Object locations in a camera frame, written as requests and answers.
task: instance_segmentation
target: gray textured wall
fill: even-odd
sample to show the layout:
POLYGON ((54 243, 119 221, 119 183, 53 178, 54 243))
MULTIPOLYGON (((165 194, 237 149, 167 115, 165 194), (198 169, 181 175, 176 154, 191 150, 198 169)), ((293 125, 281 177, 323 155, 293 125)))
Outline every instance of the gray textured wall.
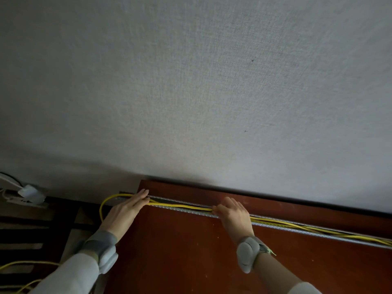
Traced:
POLYGON ((2 171, 392 212, 392 0, 0 2, 2 171))

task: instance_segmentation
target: person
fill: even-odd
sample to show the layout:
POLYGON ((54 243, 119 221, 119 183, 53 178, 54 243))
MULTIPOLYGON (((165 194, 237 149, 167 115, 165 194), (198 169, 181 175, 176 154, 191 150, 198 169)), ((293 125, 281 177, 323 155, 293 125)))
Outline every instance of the person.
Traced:
MULTIPOLYGON (((82 249, 40 282, 31 293, 88 294, 98 275, 107 272, 117 259, 114 244, 124 236, 139 211, 149 202, 148 193, 149 190, 143 189, 114 206, 82 249)), ((213 206, 213 213, 221 219, 238 248, 243 239, 255 238, 249 213, 240 202, 226 197, 221 204, 213 206)), ((321 294, 311 284, 302 282, 268 251, 259 252, 257 249, 252 263, 252 270, 271 294, 321 294)))

